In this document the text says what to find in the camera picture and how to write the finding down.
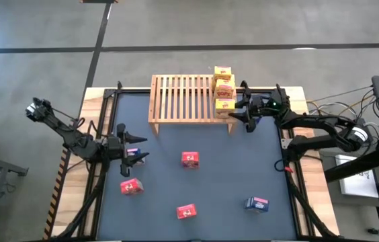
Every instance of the black mat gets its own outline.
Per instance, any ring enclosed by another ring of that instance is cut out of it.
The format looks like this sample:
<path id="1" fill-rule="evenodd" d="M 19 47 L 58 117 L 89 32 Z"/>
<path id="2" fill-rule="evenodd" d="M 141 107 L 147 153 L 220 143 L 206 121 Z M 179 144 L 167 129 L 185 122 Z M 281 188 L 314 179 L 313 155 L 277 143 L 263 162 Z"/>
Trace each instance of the black mat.
<path id="1" fill-rule="evenodd" d="M 247 134 L 239 124 L 232 136 L 226 125 L 162 125 L 155 138 L 148 124 L 148 95 L 120 98 L 116 123 L 149 139 L 138 146 L 151 154 L 131 176 L 144 193 L 125 196 L 119 162 L 106 181 L 99 240 L 256 240 L 295 239 L 285 175 L 273 164 L 281 159 L 278 130 L 264 118 Z M 200 169 L 181 166 L 182 151 L 200 152 Z M 244 200 L 258 196 L 270 201 L 269 212 L 243 209 Z M 176 208 L 195 204 L 197 216 L 178 220 Z"/>

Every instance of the small red box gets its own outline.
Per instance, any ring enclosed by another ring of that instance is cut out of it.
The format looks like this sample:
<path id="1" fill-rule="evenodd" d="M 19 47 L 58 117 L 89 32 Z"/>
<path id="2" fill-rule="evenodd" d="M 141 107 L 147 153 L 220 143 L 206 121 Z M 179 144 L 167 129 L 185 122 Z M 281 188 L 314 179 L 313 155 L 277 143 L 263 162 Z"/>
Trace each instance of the small red box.
<path id="1" fill-rule="evenodd" d="M 121 182 L 121 193 L 126 195 L 132 195 L 141 192 L 143 192 L 143 186 L 137 178 Z"/>
<path id="2" fill-rule="evenodd" d="M 177 213 L 178 219 L 189 218 L 189 217 L 195 216 L 197 215 L 196 205 L 190 204 L 190 205 L 185 205 L 185 206 L 176 208 L 176 213 Z"/>
<path id="3" fill-rule="evenodd" d="M 198 169 L 200 167 L 199 154 L 197 151 L 182 152 L 182 165 L 188 169 Z"/>

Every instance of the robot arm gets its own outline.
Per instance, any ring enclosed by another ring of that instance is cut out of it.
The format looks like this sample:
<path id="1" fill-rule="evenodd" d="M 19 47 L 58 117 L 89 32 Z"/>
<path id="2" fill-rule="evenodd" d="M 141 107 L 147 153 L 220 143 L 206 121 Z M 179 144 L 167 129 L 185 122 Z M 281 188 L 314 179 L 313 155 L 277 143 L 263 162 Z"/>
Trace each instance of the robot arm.
<path id="1" fill-rule="evenodd" d="M 146 138 L 132 136 L 125 131 L 125 124 L 118 124 L 116 127 L 116 136 L 108 135 L 106 141 L 94 140 L 88 133 L 82 133 L 77 130 L 78 127 L 66 125 L 59 120 L 55 114 L 50 102 L 45 99 L 33 98 L 33 103 L 26 108 L 26 116 L 34 122 L 42 122 L 49 128 L 53 129 L 63 139 L 62 144 L 74 155 L 87 160 L 89 163 L 101 163 L 105 166 L 106 171 L 110 161 L 121 159 L 121 175 L 130 176 L 130 167 L 149 153 L 128 156 L 126 152 L 126 143 L 144 142 Z"/>
<path id="2" fill-rule="evenodd" d="M 279 85 L 276 85 L 276 89 L 269 97 L 252 97 L 246 81 L 242 81 L 241 87 L 244 87 L 245 91 L 242 100 L 236 103 L 235 108 L 245 108 L 245 111 L 229 115 L 242 121 L 247 132 L 253 132 L 263 116 L 273 116 L 276 126 L 280 129 L 317 128 L 328 133 L 328 135 L 314 138 L 296 136 L 287 146 L 288 161 L 298 161 L 310 149 L 339 147 L 345 152 L 357 151 L 368 138 L 362 127 L 348 118 L 334 115 L 296 114 L 290 109 L 289 97 Z"/>

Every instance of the stacked boxes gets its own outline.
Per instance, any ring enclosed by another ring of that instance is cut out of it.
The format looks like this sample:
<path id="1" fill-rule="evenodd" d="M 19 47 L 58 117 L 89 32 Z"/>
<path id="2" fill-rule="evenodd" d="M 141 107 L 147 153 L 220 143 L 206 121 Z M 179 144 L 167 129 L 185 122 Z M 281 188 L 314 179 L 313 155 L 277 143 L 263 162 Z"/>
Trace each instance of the stacked boxes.
<path id="1" fill-rule="evenodd" d="M 200 156 L 196 151 L 182 152 L 182 165 L 188 169 L 198 169 L 200 167 Z"/>
<path id="2" fill-rule="evenodd" d="M 235 76 L 232 75 L 229 80 L 218 79 L 216 80 L 216 87 L 214 92 L 214 98 L 227 98 L 232 99 L 233 93 L 236 89 Z"/>
<path id="3" fill-rule="evenodd" d="M 245 201 L 245 209 L 254 212 L 267 212 L 269 211 L 269 201 L 262 198 L 250 197 Z"/>
<path id="4" fill-rule="evenodd" d="M 235 110 L 235 76 L 230 67 L 215 67 L 212 81 L 215 100 L 215 118 L 228 118 Z"/>
<path id="5" fill-rule="evenodd" d="M 215 91 L 216 82 L 219 79 L 222 80 L 231 80 L 231 67 L 217 67 L 214 68 L 214 78 L 212 80 L 212 90 Z"/>
<path id="6" fill-rule="evenodd" d="M 177 213 L 178 219 L 189 218 L 189 217 L 195 216 L 197 215 L 196 205 L 190 204 L 190 205 L 176 208 L 176 213 Z"/>
<path id="7" fill-rule="evenodd" d="M 121 182 L 121 193 L 133 195 L 141 192 L 143 192 L 143 185 L 137 178 Z"/>

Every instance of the gray floor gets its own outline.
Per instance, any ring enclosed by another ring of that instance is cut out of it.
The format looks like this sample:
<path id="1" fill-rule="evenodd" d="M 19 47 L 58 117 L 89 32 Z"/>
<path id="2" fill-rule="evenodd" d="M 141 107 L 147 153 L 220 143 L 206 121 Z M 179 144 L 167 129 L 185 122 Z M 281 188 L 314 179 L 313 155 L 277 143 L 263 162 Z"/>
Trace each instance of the gray floor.
<path id="1" fill-rule="evenodd" d="M 103 11 L 77 0 L 0 0 L 0 48 L 94 46 Z M 379 0 L 121 0 L 103 45 L 313 43 L 379 43 Z M 17 190 L 0 202 L 0 241 L 41 238 L 58 169 L 61 139 L 24 109 L 36 96 L 77 115 L 91 56 L 0 54 L 0 159 L 30 167 L 27 177 L 9 178 Z M 369 85 L 379 48 L 102 53 L 93 86 L 148 86 L 152 74 L 211 73 L 214 65 L 230 65 L 254 86 L 303 86 L 316 99 Z M 364 93 L 321 103 L 352 104 Z M 364 118 L 379 123 L 370 111 Z M 342 235 L 379 240 L 364 232 L 378 226 L 374 208 L 334 209 Z"/>

